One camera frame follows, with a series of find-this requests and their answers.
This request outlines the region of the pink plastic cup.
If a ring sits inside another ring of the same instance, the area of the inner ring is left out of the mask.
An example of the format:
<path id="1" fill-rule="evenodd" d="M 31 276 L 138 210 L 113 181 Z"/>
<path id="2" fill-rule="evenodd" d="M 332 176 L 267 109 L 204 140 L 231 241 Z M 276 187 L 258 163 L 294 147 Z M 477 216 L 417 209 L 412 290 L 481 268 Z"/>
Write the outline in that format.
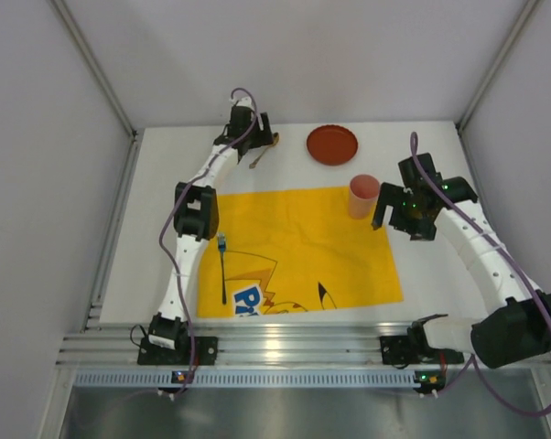
<path id="1" fill-rule="evenodd" d="M 362 220 L 372 211 L 380 193 L 379 181 L 367 174 L 351 179 L 349 184 L 348 213 L 352 219 Z"/>

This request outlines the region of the left aluminium corner post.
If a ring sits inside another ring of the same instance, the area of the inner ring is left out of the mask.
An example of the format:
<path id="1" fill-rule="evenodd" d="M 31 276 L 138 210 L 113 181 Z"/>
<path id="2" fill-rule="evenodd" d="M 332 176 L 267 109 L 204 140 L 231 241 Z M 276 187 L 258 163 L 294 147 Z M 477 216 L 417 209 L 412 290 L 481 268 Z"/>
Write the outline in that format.
<path id="1" fill-rule="evenodd" d="M 62 24 L 73 46 L 78 51 L 83 64 L 90 72 L 98 90 L 106 100 L 116 120 L 122 126 L 124 132 L 130 138 L 135 139 L 137 130 L 130 122 L 123 105 L 113 89 L 113 85 L 108 80 L 101 63 L 95 56 L 88 39 L 85 37 L 67 2 L 63 0 L 48 0 L 47 3 Z"/>

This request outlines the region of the red round plate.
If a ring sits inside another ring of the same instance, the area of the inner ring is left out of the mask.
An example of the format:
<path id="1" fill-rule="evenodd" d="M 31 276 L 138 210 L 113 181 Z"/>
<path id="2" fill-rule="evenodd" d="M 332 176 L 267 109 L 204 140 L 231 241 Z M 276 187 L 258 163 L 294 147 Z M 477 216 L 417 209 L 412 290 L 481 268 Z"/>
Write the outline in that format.
<path id="1" fill-rule="evenodd" d="M 356 155 L 359 142 L 348 128 L 337 124 L 325 124 L 312 130 L 307 137 L 310 156 L 325 166 L 340 166 Z"/>

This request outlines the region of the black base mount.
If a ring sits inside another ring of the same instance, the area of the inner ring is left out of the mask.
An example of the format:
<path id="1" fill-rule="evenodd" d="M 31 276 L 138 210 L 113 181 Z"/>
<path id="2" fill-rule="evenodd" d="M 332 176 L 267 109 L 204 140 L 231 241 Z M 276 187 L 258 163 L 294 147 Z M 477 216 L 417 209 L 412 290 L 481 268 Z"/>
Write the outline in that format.
<path id="1" fill-rule="evenodd" d="M 212 366 L 218 355 L 216 337 L 195 337 L 195 366 Z M 177 351 L 149 343 L 145 338 L 140 342 L 137 364 L 140 366 L 188 366 L 191 344 L 187 338 L 184 349 Z"/>
<path id="2" fill-rule="evenodd" d="M 410 365 L 447 365 L 464 363 L 462 353 L 452 349 L 427 347 L 422 341 L 408 335 L 379 337 L 382 361 L 384 365 L 404 369 Z"/>

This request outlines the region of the right aluminium corner post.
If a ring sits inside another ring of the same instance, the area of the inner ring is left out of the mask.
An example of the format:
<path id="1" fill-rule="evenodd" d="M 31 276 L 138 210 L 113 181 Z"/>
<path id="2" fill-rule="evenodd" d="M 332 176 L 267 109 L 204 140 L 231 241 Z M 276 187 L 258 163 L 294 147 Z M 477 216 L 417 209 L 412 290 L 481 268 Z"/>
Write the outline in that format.
<path id="1" fill-rule="evenodd" d="M 514 18 L 510 28 L 506 31 L 502 43 L 496 50 L 487 69 L 482 74 L 461 116 L 455 123 L 458 134 L 464 133 L 473 115 L 478 110 L 490 87 L 501 73 L 505 63 L 511 57 L 514 48 L 521 40 L 525 30 L 529 27 L 530 22 L 533 20 L 541 4 L 543 4 L 541 0 L 523 1 L 519 13 Z"/>

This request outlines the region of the yellow printed cloth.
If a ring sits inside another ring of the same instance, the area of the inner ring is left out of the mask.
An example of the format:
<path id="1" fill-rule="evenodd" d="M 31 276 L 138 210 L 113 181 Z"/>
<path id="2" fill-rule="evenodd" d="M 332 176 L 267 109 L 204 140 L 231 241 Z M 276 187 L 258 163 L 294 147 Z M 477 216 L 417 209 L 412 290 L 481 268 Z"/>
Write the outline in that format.
<path id="1" fill-rule="evenodd" d="M 199 269 L 197 316 L 289 315 L 399 303 L 403 293 L 384 229 L 352 219 L 345 187 L 221 195 L 217 241 Z"/>

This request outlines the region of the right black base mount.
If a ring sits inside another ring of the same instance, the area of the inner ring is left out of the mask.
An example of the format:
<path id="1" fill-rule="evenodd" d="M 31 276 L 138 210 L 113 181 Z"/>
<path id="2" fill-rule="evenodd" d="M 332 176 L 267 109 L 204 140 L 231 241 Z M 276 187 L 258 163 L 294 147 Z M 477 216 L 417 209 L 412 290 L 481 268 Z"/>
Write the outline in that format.
<path id="1" fill-rule="evenodd" d="M 408 335 L 379 337 L 382 361 L 384 365 L 404 369 L 410 365 L 447 365 L 464 363 L 462 353 L 452 349 L 427 347 L 422 341 Z"/>

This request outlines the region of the gold metal spoon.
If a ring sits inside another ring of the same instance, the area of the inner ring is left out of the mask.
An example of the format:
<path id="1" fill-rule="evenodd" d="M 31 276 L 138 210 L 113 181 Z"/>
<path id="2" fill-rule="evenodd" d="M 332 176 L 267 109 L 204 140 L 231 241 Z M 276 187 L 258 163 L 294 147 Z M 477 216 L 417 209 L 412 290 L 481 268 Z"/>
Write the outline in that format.
<path id="1" fill-rule="evenodd" d="M 274 136 L 273 136 L 273 141 L 270 145 L 267 145 L 264 150 L 255 158 L 255 160 L 248 166 L 249 169 L 255 169 L 258 165 L 258 163 L 261 161 L 261 159 L 263 158 L 263 156 L 268 152 L 270 151 L 271 149 L 273 149 L 274 147 L 277 146 L 277 144 L 279 143 L 279 139 L 280 139 L 280 136 L 279 136 L 279 133 L 275 133 Z"/>

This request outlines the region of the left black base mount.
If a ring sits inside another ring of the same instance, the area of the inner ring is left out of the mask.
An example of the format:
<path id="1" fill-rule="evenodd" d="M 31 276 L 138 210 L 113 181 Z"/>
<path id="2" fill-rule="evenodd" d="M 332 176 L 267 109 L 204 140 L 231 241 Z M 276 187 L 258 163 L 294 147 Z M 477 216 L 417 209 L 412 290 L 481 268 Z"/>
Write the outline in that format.
<path id="1" fill-rule="evenodd" d="M 212 366 L 218 355 L 216 337 L 195 337 L 195 366 Z M 140 366 L 188 366 L 191 344 L 187 338 L 184 349 L 177 351 L 149 343 L 145 338 L 140 342 L 137 364 Z"/>

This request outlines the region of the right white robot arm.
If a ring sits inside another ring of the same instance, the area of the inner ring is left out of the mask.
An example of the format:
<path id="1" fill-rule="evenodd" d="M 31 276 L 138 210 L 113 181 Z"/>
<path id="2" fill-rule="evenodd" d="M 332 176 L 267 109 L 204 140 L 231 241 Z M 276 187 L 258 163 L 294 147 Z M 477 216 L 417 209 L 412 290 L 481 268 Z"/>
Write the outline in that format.
<path id="1" fill-rule="evenodd" d="M 481 293 L 483 319 L 436 314 L 408 329 L 421 352 L 450 349 L 476 355 L 491 369 L 551 351 L 551 294 L 520 274 L 501 252 L 502 242 L 485 218 L 478 196 L 464 177 L 443 178 L 429 153 L 398 164 L 402 185 L 382 183 L 372 226 L 389 224 L 413 241 L 432 241 L 441 233 L 457 252 Z"/>

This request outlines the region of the aluminium mounting rail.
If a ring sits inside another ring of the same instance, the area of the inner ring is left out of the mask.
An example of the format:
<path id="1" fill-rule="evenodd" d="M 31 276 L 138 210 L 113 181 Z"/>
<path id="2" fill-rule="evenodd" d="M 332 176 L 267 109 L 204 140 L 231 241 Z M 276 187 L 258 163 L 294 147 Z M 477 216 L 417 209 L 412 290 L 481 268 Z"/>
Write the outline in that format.
<path id="1" fill-rule="evenodd" d="M 196 333 L 218 338 L 218 367 L 380 366 L 381 336 L 401 336 L 398 323 L 200 324 Z M 89 328 L 63 338 L 59 366 L 133 366 L 138 348 L 127 327 Z"/>

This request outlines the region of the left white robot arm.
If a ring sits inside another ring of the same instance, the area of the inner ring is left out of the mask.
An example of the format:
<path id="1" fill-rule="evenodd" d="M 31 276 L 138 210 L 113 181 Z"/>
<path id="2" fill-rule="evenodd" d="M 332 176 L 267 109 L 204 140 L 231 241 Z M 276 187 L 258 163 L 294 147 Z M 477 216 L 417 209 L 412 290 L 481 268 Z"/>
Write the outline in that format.
<path id="1" fill-rule="evenodd" d="M 274 142 L 268 116 L 254 100 L 232 101 L 229 122 L 214 140 L 211 153 L 188 182 L 175 188 L 175 204 L 158 243 L 171 262 L 167 290 L 149 325 L 147 341 L 159 348 L 188 348 L 187 295 L 198 275 L 201 256 L 219 228 L 217 186 L 251 149 Z"/>

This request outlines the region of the aluminium corner post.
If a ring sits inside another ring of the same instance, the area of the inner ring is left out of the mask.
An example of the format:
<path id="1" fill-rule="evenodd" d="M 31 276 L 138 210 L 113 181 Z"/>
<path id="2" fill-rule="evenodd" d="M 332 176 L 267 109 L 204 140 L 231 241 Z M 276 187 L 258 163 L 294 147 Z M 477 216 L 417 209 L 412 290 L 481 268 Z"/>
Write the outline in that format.
<path id="1" fill-rule="evenodd" d="M 510 28 L 506 31 L 502 43 L 496 50 L 487 69 L 482 74 L 461 116 L 455 123 L 458 134 L 464 133 L 473 115 L 478 110 L 490 87 L 501 73 L 505 63 L 511 57 L 514 48 L 521 40 L 525 30 L 529 27 L 530 22 L 533 20 L 541 4 L 543 4 L 541 0 L 523 1 L 519 13 L 514 18 Z"/>
<path id="2" fill-rule="evenodd" d="M 98 90 L 106 100 L 116 120 L 122 126 L 124 132 L 130 138 L 135 139 L 137 130 L 130 122 L 123 105 L 113 89 L 113 85 L 108 80 L 101 63 L 95 56 L 88 39 L 85 37 L 67 2 L 63 0 L 48 0 L 47 3 L 62 24 L 73 46 L 78 51 L 83 64 L 90 72 Z"/>

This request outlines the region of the blue plastic fork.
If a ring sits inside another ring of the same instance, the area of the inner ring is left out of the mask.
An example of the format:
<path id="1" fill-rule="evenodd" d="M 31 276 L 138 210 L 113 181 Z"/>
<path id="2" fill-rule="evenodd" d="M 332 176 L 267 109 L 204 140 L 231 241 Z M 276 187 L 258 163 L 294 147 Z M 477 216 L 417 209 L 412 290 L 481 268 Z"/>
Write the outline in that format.
<path id="1" fill-rule="evenodd" d="M 224 254 L 226 252 L 226 237 L 222 232 L 217 234 L 217 246 L 220 255 L 221 263 L 221 302 L 223 305 L 227 304 L 227 291 L 225 281 L 225 268 L 224 268 Z"/>

